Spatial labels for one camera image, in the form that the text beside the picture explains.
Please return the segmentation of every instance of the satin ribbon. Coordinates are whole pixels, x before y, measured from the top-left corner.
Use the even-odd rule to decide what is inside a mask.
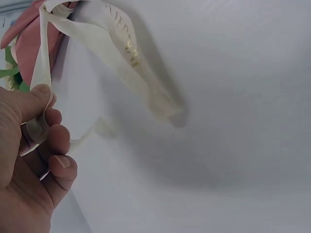
[[[73,22],[67,19],[69,9],[62,5],[66,1],[68,0],[47,0],[39,9],[41,46],[30,89],[44,83],[52,90],[47,41],[47,25],[50,22],[57,30],[79,40],[101,58],[128,88],[147,102],[156,119],[166,121],[183,111],[181,104],[147,64],[136,43],[133,24],[126,13],[110,4],[103,3],[107,28],[89,23]],[[42,143],[46,139],[49,127],[43,115],[28,122],[27,129],[35,142]],[[71,140],[70,150],[83,143],[94,129],[97,134],[101,135],[107,135],[107,132],[108,135],[112,135],[113,131],[100,117],[81,139]]]

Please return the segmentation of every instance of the finger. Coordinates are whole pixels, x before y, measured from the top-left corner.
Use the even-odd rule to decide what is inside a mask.
[[[41,182],[56,208],[71,189],[77,177],[78,166],[69,156],[54,155],[49,159],[49,169],[49,174]]]
[[[50,128],[47,140],[22,158],[32,172],[41,178],[48,170],[49,158],[54,154],[66,154],[69,148],[70,134],[68,129],[62,125],[53,125]]]
[[[50,127],[53,125],[59,125],[62,122],[62,114],[59,110],[48,108],[45,111],[45,120]],[[29,136],[26,124],[23,124],[20,127],[20,130],[22,137],[20,140],[19,154],[23,155],[24,153],[32,149],[36,145],[36,143]]]
[[[29,92],[10,91],[8,98],[14,100],[20,122],[27,122],[43,113],[50,100],[50,93],[49,86],[40,84]]]

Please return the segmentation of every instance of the white backdrop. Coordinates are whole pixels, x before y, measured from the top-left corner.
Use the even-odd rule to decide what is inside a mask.
[[[119,126],[118,139],[93,136],[72,155],[92,231],[309,232],[311,1],[108,2],[132,18],[187,113],[181,128],[155,122],[111,70],[64,42],[53,86],[71,136],[99,115]],[[76,19],[101,24],[102,5]]]

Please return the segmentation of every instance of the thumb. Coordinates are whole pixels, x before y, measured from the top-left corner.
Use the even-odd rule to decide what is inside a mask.
[[[19,121],[23,123],[43,113],[50,101],[51,90],[48,85],[40,84],[30,92],[11,91],[8,95],[16,104]]]

